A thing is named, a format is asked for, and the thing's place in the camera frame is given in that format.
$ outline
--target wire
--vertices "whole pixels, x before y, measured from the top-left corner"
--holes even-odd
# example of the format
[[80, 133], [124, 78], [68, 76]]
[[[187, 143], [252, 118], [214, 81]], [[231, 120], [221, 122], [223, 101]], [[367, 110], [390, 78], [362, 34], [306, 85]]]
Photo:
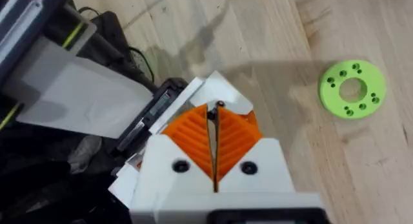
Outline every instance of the wire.
[[[78, 10], [78, 12], [81, 14], [81, 13], [83, 13], [84, 11], [87, 11], [87, 10], [92, 11], [92, 12], [94, 12], [94, 13], [97, 15], [96, 18], [98, 18], [99, 21], [100, 21], [102, 36], [103, 36], [103, 38], [106, 39], [105, 20], [103, 19], [103, 17], [101, 16], [101, 14], [100, 14], [96, 9], [94, 9], [94, 8], [90, 8], [90, 7], [85, 6], [85, 7], [80, 8], [80, 9]], [[150, 67], [150, 65], [149, 65], [149, 63], [148, 63], [148, 60], [146, 60], [146, 57], [143, 55], [143, 53], [142, 53], [139, 49], [134, 48], [134, 47], [132, 47], [132, 46], [128, 46], [128, 49], [129, 49], [130, 51], [133, 51], [133, 52], [139, 54], [139, 55], [143, 58], [143, 61], [145, 61], [146, 66], [148, 67], [150, 76], [152, 77], [152, 82], [155, 82], [154, 72], [152, 71], [152, 69], [151, 69], [151, 67]]]
[[6, 115], [6, 117], [0, 123], [0, 130], [2, 130], [6, 126], [6, 124], [10, 121], [10, 119], [16, 113], [16, 111], [20, 107], [20, 105], [21, 105], [21, 103], [16, 103], [14, 105], [14, 107], [9, 111], [9, 113]]
[[154, 72], [153, 72], [152, 69], [150, 68], [149, 63], [148, 63], [148, 61], [146, 60], [146, 57], [143, 55], [142, 51], [140, 51], [140, 50], [138, 50], [137, 48], [134, 48], [134, 47], [132, 47], [132, 46], [129, 47], [129, 50], [130, 50], [130, 51], [133, 51], [133, 52], [135, 52], [135, 53], [137, 53], [137, 54], [139, 54], [139, 55], [143, 58], [143, 61], [145, 61], [146, 66], [148, 67], [150, 76], [152, 77], [152, 82], [155, 82]]
[[101, 26], [101, 32], [102, 32], [102, 36], [106, 37], [106, 26], [105, 26], [105, 19], [101, 16], [101, 14], [94, 8], [90, 8], [90, 7], [82, 7], [78, 10], [78, 12], [80, 14], [82, 14], [84, 11], [92, 11], [96, 14], [96, 18], [99, 20], [99, 24]]
[[70, 35], [66, 38], [65, 42], [63, 43], [62, 47], [67, 48], [69, 44], [73, 41], [76, 35], [79, 33], [80, 29], [82, 29], [84, 23], [79, 23], [76, 28], [70, 33]]
[[82, 14], [84, 11], [87, 11], [87, 10], [94, 12], [97, 16], [100, 15], [100, 13], [99, 13], [96, 9], [90, 8], [90, 7], [87, 7], [87, 6], [80, 8], [80, 9], [78, 10], [78, 12], [79, 12], [80, 14]]

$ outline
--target black cable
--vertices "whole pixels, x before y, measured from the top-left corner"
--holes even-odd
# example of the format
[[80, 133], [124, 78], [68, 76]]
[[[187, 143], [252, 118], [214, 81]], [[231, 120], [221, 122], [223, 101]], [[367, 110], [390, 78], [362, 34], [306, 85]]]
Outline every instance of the black cable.
[[90, 8], [90, 7], [87, 7], [87, 6], [80, 8], [80, 9], [78, 10], [78, 12], [79, 12], [80, 14], [82, 14], [84, 11], [87, 11], [87, 10], [94, 12], [97, 16], [100, 15], [100, 13], [99, 13], [96, 9]]
[[152, 82], [155, 82], [154, 72], [153, 72], [152, 69], [150, 68], [149, 63], [148, 63], [148, 61], [146, 60], [146, 57], [143, 55], [142, 51], [140, 51], [140, 50], [138, 50], [137, 48], [134, 48], [134, 47], [132, 47], [132, 46], [129, 47], [129, 50], [130, 50], [130, 51], [133, 51], [133, 52], [135, 52], [135, 53], [137, 53], [137, 54], [139, 54], [139, 55], [143, 58], [143, 61], [145, 61], [146, 66], [148, 67], [150, 76], [152, 77]]
[[87, 10], [92, 11], [96, 14], [96, 18], [99, 20], [99, 24], [101, 26], [102, 36], [106, 37], [105, 19], [101, 16], [101, 14], [96, 9], [90, 8], [87, 6], [80, 8], [78, 12], [82, 14], [84, 11], [87, 11]]
[[[90, 7], [87, 7], [87, 6], [80, 8], [80, 9], [78, 10], [78, 12], [81, 14], [81, 13], [83, 13], [84, 11], [87, 11], [87, 10], [92, 11], [92, 12], [94, 12], [94, 13], [97, 15], [96, 18], [99, 19], [100, 26], [101, 26], [102, 36], [103, 36], [104, 38], [106, 38], [105, 20], [103, 19], [103, 17], [101, 16], [101, 14], [100, 14], [96, 9], [93, 9], [93, 8], [90, 8]], [[155, 82], [154, 72], [153, 72], [152, 69], [150, 68], [150, 65], [149, 65], [149, 63], [148, 63], [148, 60], [146, 60], [146, 57], [143, 55], [143, 53], [142, 53], [139, 49], [134, 48], [134, 47], [132, 47], [132, 46], [129, 46], [128, 48], [129, 48], [130, 51], [133, 51], [133, 52], [139, 54], [139, 55], [143, 58], [143, 61], [145, 61], [146, 66], [148, 67], [150, 76], [152, 77], [152, 82]]]

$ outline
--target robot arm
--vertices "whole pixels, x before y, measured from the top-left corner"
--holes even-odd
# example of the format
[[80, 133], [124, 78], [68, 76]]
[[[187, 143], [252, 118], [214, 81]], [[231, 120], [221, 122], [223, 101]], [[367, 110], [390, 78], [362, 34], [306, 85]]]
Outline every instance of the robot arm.
[[218, 72], [183, 94], [195, 108], [146, 145], [129, 204], [134, 223], [328, 223], [317, 194], [295, 192], [252, 104]]

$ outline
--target green ring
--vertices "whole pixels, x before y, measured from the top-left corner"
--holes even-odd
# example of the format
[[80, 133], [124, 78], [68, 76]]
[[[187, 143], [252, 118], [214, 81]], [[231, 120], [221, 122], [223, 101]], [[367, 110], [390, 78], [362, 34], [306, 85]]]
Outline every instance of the green ring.
[[[358, 101], [348, 102], [340, 96], [344, 81], [356, 78], [361, 81]], [[319, 96], [324, 107], [332, 114], [345, 119], [363, 118], [374, 113], [386, 95], [383, 75], [373, 64], [362, 60], [348, 60], [330, 67], [321, 77]]]

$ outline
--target white plastic part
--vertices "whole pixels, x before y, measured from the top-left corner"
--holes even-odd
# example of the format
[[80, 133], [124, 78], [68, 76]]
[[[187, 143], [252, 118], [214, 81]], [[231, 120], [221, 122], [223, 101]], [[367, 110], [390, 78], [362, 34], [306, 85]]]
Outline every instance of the white plastic part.
[[[172, 165], [187, 161], [190, 168], [185, 173], [173, 171]], [[154, 135], [149, 138], [139, 181], [130, 206], [137, 223], [146, 223], [154, 210], [164, 202], [171, 202], [169, 195], [213, 194], [212, 180], [168, 136]]]
[[[244, 162], [257, 165], [253, 175], [244, 174]], [[279, 141], [260, 139], [221, 179], [219, 192], [294, 192], [294, 185]]]
[[3, 92], [25, 104], [17, 120], [118, 138], [152, 93], [108, 68], [40, 37]]
[[134, 191], [139, 179], [139, 172], [135, 167], [127, 163], [116, 176], [117, 179], [109, 187], [109, 192], [129, 208], [132, 198], [134, 197]]
[[[157, 208], [153, 210], [152, 217], [145, 219], [145, 224], [205, 224], [207, 223], [208, 214], [213, 210], [323, 208], [323, 204], [317, 194], [293, 192], [229, 192], [200, 195], [163, 194], [158, 197], [158, 202], [154, 206]], [[142, 223], [136, 219], [137, 213], [132, 211], [132, 221], [134, 223]]]
[[246, 115], [253, 109], [252, 103], [218, 71], [215, 71], [191, 97], [190, 102], [196, 107], [208, 104], [208, 110], [212, 110], [217, 101], [224, 101], [225, 108], [236, 114]]
[[178, 95], [175, 101], [165, 110], [165, 112], [149, 128], [152, 134], [158, 134], [164, 129], [164, 126], [175, 115], [175, 113], [185, 104], [188, 99], [202, 86], [203, 80], [196, 77], [188, 86]]
[[[223, 188], [221, 181], [220, 191], [213, 193], [212, 180], [168, 136], [152, 136], [130, 206], [132, 221], [198, 224], [206, 223], [208, 214], [219, 209], [323, 208], [317, 194], [294, 192], [277, 140], [262, 139], [254, 148], [242, 161], [255, 161], [266, 154], [263, 163], [258, 161], [260, 174], [246, 178], [238, 175], [242, 172], [235, 166], [224, 177]], [[172, 164], [176, 159], [190, 162], [190, 170], [174, 172]]]

